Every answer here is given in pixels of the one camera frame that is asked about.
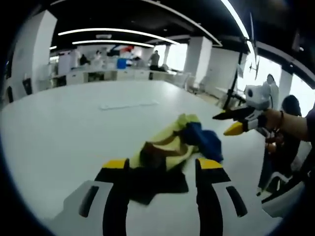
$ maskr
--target window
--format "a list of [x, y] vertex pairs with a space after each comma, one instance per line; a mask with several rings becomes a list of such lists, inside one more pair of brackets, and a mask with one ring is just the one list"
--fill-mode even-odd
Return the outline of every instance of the window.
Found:
[[172, 44], [166, 60], [167, 66], [174, 70], [184, 70], [187, 48], [187, 44]]
[[166, 50], [166, 45], [157, 45], [154, 47], [153, 52], [158, 51], [159, 54], [159, 61], [158, 61], [158, 65], [162, 66], [163, 65], [163, 61], [164, 61], [164, 57], [165, 57], [165, 50]]
[[300, 77], [293, 75], [290, 94], [294, 95], [300, 103], [302, 116], [305, 117], [313, 108], [315, 92]]
[[267, 80], [268, 74], [271, 74], [274, 77], [277, 86], [279, 86], [282, 72], [282, 68], [279, 64], [267, 58], [257, 56], [256, 61], [259, 62], [259, 67], [255, 79], [256, 66], [252, 65], [250, 58], [250, 55], [247, 55], [243, 79], [239, 78], [237, 81], [237, 88], [239, 90], [244, 91], [246, 85], [262, 85]]

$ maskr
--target office desk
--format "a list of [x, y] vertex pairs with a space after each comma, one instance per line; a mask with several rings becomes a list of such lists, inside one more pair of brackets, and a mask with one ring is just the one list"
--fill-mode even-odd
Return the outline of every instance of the office desk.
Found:
[[[108, 102], [153, 100], [158, 105], [99, 109]], [[231, 199], [221, 205], [228, 217], [224, 235], [264, 235], [277, 222], [261, 209], [255, 195], [264, 137], [254, 130], [238, 137], [224, 136], [232, 121], [213, 120], [220, 111], [163, 81], [65, 86], [6, 106], [1, 113], [2, 145], [19, 192], [30, 210], [47, 220], [62, 210], [64, 199], [76, 188], [93, 180], [105, 162], [132, 157], [179, 114], [197, 114], [203, 128], [216, 131], [221, 139], [224, 169], [248, 209], [248, 214], [239, 218]], [[184, 169], [189, 185], [186, 194], [158, 194], [148, 207], [131, 201], [127, 235], [198, 235], [194, 171], [192, 158]]]

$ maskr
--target white cabinet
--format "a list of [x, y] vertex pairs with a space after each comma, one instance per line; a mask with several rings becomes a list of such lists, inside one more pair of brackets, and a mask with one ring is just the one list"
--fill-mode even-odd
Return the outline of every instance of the white cabinet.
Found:
[[117, 81], [134, 80], [134, 70], [118, 70]]
[[135, 80], [149, 80], [150, 72], [148, 70], [135, 70], [134, 79]]
[[84, 83], [84, 73], [81, 71], [71, 72], [66, 75], [67, 85], [79, 85]]

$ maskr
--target black ceiling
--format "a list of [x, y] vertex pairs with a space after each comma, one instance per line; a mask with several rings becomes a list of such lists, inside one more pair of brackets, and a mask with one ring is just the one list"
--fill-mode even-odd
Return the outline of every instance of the black ceiling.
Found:
[[[254, 19], [255, 40], [294, 56], [315, 72], [315, 20], [306, 0], [229, 0], [248, 32], [250, 12]], [[241, 36], [232, 16], [221, 0], [160, 0], [160, 3], [188, 16], [213, 36]], [[120, 28], [152, 33], [162, 37], [189, 34], [204, 35], [196, 26], [176, 14], [141, 0], [65, 0], [45, 6], [58, 19], [52, 46], [59, 49], [73, 41], [93, 40], [100, 32], [81, 32], [58, 36], [59, 32], [82, 28]], [[296, 32], [301, 35], [303, 52], [294, 52]], [[110, 32], [112, 39], [146, 42], [152, 38]]]

